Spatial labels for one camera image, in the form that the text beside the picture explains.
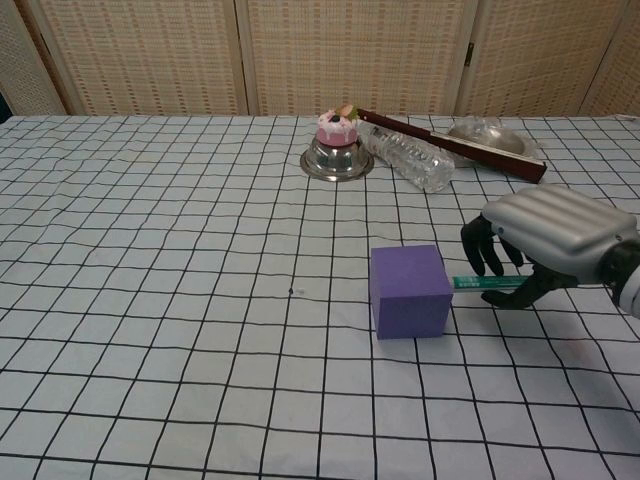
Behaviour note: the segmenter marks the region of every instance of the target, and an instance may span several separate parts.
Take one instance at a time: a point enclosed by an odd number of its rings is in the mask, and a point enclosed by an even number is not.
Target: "clear plastic container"
[[[449,184],[455,166],[448,152],[368,122],[359,122],[358,132],[369,152],[427,193],[442,190]]]

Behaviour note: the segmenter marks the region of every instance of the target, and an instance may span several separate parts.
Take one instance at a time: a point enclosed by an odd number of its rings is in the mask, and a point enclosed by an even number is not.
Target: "wooden handle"
[[[432,133],[424,128],[409,125],[361,108],[358,109],[358,115],[367,122],[419,138],[436,147],[444,148],[450,152],[475,160],[482,165],[523,178],[529,182],[540,182],[544,172],[547,170],[544,162],[523,155],[505,152],[504,150],[498,150],[497,148],[487,147],[449,135]]]

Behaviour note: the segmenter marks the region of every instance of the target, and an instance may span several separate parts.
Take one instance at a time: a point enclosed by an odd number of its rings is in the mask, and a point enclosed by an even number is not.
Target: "pink cupcake toy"
[[[329,110],[318,117],[316,138],[330,147],[344,147],[358,140],[356,121],[357,109],[353,105],[343,105],[336,110]]]

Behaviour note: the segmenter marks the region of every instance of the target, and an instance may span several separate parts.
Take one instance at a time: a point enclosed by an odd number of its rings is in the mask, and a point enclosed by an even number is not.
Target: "silver robotic arm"
[[[485,301],[525,308],[556,288],[604,283],[616,305],[640,317],[640,236],[633,215],[555,185],[505,195],[462,228],[465,253],[478,275],[484,275],[485,262],[494,274],[504,274],[494,235],[516,266],[522,266],[523,254],[532,262],[533,275],[511,294],[484,292]]]

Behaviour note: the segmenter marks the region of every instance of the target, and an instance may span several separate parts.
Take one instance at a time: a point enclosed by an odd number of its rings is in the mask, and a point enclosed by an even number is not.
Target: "marker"
[[[485,290],[515,290],[529,278],[524,275],[502,277],[457,276],[449,280],[456,292],[484,292]]]

